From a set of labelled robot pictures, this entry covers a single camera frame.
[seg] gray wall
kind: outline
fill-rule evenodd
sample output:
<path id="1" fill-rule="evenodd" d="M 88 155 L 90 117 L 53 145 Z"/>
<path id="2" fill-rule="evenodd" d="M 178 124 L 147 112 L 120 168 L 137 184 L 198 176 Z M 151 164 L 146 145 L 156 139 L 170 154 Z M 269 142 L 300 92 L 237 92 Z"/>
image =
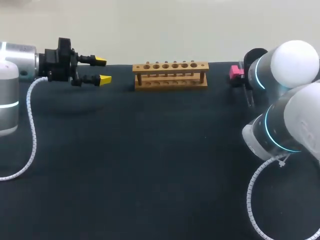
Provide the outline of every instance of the gray wall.
<path id="1" fill-rule="evenodd" d="M 304 40 L 320 51 L 318 0 L 0 0 L 0 41 L 56 48 L 109 64 L 238 61 Z"/>

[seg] white cable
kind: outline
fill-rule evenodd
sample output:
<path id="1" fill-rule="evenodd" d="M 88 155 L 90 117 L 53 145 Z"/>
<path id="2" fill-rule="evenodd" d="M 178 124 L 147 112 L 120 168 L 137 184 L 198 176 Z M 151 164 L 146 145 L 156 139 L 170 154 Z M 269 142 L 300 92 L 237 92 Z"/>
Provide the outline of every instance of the white cable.
<path id="1" fill-rule="evenodd" d="M 37 150 L 37 136 L 36 136 L 36 129 L 35 129 L 35 123 L 34 123 L 34 118 L 32 117 L 32 111 L 31 111 L 31 92 L 34 89 L 35 85 L 37 85 L 40 82 L 45 82 L 48 81 L 47 77 L 41 77 L 37 80 L 35 80 L 29 87 L 28 92 L 26 94 L 26 109 L 28 112 L 28 117 L 29 117 L 29 122 L 30 122 L 30 127 L 31 127 L 31 133 L 32 133 L 32 152 L 31 156 L 29 158 L 29 161 L 26 163 L 26 165 L 17 173 L 10 175 L 10 176 L 4 176 L 0 177 L 0 181 L 8 181 L 11 179 L 15 179 L 16 177 L 20 176 L 23 174 L 32 164 L 34 161 L 34 158 L 36 156 L 36 150 Z"/>
<path id="2" fill-rule="evenodd" d="M 287 158 L 289 157 L 290 154 L 282 154 L 279 156 L 275 156 L 270 158 L 269 160 L 265 161 L 253 174 L 249 186 L 248 186 L 248 190 L 246 192 L 246 210 L 248 213 L 248 216 L 250 218 L 250 222 L 252 224 L 252 226 L 254 227 L 254 230 L 265 240 L 273 240 L 271 237 L 267 236 L 257 225 L 256 220 L 254 218 L 254 214 L 252 212 L 252 207 L 251 207 L 251 196 L 252 196 L 252 190 L 254 187 L 254 184 L 257 180 L 257 177 L 259 176 L 259 174 L 271 163 L 273 163 L 274 161 L 279 161 L 279 165 L 282 167 L 284 165 L 284 162 L 281 161 L 280 159 L 285 158 L 285 160 L 287 160 Z M 316 240 L 318 237 L 320 237 L 320 229 L 311 237 L 307 238 L 306 240 Z"/>

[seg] dark table surface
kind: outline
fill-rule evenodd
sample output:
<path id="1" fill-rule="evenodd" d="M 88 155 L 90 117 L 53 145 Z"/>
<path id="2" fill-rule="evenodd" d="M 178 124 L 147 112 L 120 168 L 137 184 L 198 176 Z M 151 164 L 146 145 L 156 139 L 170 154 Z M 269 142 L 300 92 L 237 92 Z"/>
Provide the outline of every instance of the dark table surface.
<path id="1" fill-rule="evenodd" d="M 249 180 L 262 161 L 242 140 L 263 112 L 230 89 L 232 63 L 211 63 L 208 89 L 134 92 L 132 67 L 80 68 L 113 77 L 101 88 L 40 83 L 32 94 L 38 149 L 30 169 L 0 182 L 3 240 L 259 240 L 246 210 Z M 0 138 L 0 174 L 31 154 L 20 84 L 18 130 Z M 312 157 L 268 167 L 254 187 L 260 228 L 302 240 L 320 227 L 320 168 Z"/>

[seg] test tube rack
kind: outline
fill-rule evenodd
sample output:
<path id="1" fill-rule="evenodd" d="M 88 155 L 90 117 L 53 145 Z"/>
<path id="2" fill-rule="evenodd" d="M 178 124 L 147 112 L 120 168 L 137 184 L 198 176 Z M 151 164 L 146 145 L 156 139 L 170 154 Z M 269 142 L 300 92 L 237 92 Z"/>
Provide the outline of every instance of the test tube rack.
<path id="1" fill-rule="evenodd" d="M 208 62 L 149 63 L 132 66 L 136 91 L 206 89 Z"/>

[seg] pink block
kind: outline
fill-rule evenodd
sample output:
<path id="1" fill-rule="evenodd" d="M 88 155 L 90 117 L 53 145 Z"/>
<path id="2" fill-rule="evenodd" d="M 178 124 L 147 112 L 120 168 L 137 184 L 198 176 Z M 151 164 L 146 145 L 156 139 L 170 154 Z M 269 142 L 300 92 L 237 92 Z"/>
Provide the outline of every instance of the pink block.
<path id="1" fill-rule="evenodd" d="M 239 69 L 239 67 L 237 65 L 232 65 L 230 68 L 230 72 L 229 72 L 229 76 L 230 79 L 234 79 L 235 77 L 239 76 L 239 75 L 243 75 L 245 74 L 245 71 L 243 69 Z"/>

